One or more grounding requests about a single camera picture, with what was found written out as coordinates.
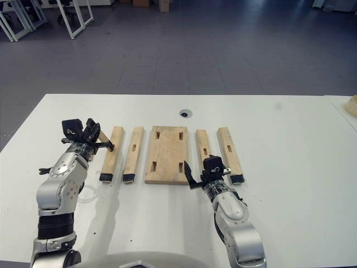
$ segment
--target wooden board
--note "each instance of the wooden board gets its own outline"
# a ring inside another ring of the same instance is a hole
[[[149,140],[145,183],[187,185],[187,127],[153,126]]]
[[[203,170],[203,160],[210,157],[211,150],[208,142],[208,135],[205,130],[197,130],[197,150],[199,152],[199,160],[201,165],[201,171]]]
[[[123,182],[132,183],[134,182],[139,153],[141,148],[141,139],[143,137],[144,128],[135,127],[132,133],[132,138],[130,140],[129,150],[127,159],[123,171]]]
[[[233,184],[244,182],[242,168],[227,127],[220,127],[217,132],[224,164],[231,169],[228,175]]]
[[[170,0],[159,0],[160,12],[167,13],[170,10]]]
[[[113,179],[113,175],[115,173],[115,167],[117,166],[119,151],[122,145],[124,136],[123,127],[113,127],[112,136],[110,137],[110,141],[114,144],[114,150],[110,152],[107,151],[105,155],[102,172],[100,173],[99,180],[110,183]]]

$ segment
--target white table leg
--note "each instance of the white table leg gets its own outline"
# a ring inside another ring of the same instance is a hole
[[[0,11],[0,26],[1,26],[1,29],[5,32],[7,38],[9,38],[10,42],[14,42],[13,37],[9,33],[9,30],[7,29],[7,27],[5,26],[5,24],[2,21],[3,19],[6,21],[6,19],[4,18],[3,14]]]

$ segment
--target white chair leg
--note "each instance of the white chair leg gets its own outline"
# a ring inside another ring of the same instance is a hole
[[[33,31],[32,27],[31,27],[30,23],[28,22],[25,13],[23,12],[23,10],[21,8],[21,6],[23,6],[21,1],[18,1],[18,0],[11,1],[11,5],[12,5],[13,9],[15,10],[15,13],[16,13],[18,19],[20,20],[20,23],[22,24],[23,28],[25,30],[30,30],[32,32]]]
[[[77,17],[78,17],[78,20],[80,23],[80,27],[82,28],[82,30],[84,30],[85,25],[84,25],[84,21],[83,21],[83,16],[82,16],[82,12],[80,12],[80,8],[79,8],[77,0],[73,0],[73,6],[74,6],[74,9],[76,10]]]
[[[67,27],[69,36],[71,37],[72,40],[74,40],[74,35],[73,35],[73,33],[72,33],[71,26],[70,26],[69,23],[68,23],[67,16],[66,16],[65,11],[64,11],[64,9],[63,9],[63,6],[62,6],[62,4],[61,4],[61,0],[57,0],[57,4],[58,4],[58,7],[59,7],[59,9],[60,9],[60,11],[61,11],[63,20],[64,20],[64,22],[65,22],[65,24],[66,24],[66,27]]]
[[[6,34],[7,38],[9,38],[10,42],[13,42],[13,38],[11,36],[11,34],[9,33],[9,30],[7,29],[7,27],[5,26],[5,24],[2,22],[2,19],[3,19],[3,15],[0,11],[0,26],[1,26],[1,29],[4,31],[4,33]]]
[[[17,42],[17,41],[18,41],[18,38],[17,38],[16,34],[12,31],[12,29],[11,29],[9,23],[7,23],[7,21],[6,21],[5,17],[4,17],[4,15],[2,14],[1,11],[0,11],[0,18],[1,18],[2,22],[4,23],[5,27],[7,28],[8,32],[9,32],[10,35],[12,36],[13,40],[14,40],[15,42]]]
[[[23,6],[22,2],[21,2],[21,1],[18,1],[17,3],[18,3],[18,6],[19,6],[20,9],[21,9],[23,15],[25,16],[27,22],[30,24],[31,28],[32,28],[33,30],[35,30],[36,27],[35,27],[35,25],[33,25],[32,20],[31,20],[31,18],[30,18],[30,15],[27,13],[27,10],[26,10],[25,7]]]
[[[88,7],[90,18],[87,21],[84,22],[85,26],[87,26],[91,21],[94,21],[94,17],[93,17],[93,13],[91,12],[91,7],[90,7],[90,4],[89,4],[89,1],[86,0],[86,2],[87,2],[87,7]]]

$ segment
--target floor tile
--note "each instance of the floor tile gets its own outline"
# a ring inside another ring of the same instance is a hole
[[[190,87],[187,83],[156,83],[153,94],[157,95],[189,95]]]
[[[151,83],[155,79],[155,66],[126,66],[122,83]]]
[[[152,83],[120,83],[118,94],[152,94]]]
[[[220,84],[190,84],[192,95],[226,95],[227,91],[223,83]]]
[[[0,152],[4,149],[5,145],[12,138],[13,134],[0,134]]]
[[[1,89],[1,105],[37,104],[44,96],[50,82],[15,84]]]
[[[220,65],[220,71],[225,83],[254,84],[257,83],[252,70],[248,66],[235,64]]]
[[[259,84],[226,84],[227,94],[230,95],[262,95],[265,94]]]
[[[185,58],[186,50],[184,40],[160,41],[158,56],[161,58]]]
[[[34,107],[34,105],[0,106],[0,133],[15,133]]]
[[[161,58],[156,65],[155,82],[185,83],[188,81],[185,58]]]
[[[279,66],[252,66],[252,71],[261,84],[291,85],[292,80]]]
[[[188,63],[189,81],[192,83],[221,83],[222,76],[217,64]]]

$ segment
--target rectangular slot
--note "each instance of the rectangular slot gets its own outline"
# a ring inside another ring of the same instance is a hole
[[[156,171],[156,162],[154,161],[151,165],[151,172],[155,172]]]

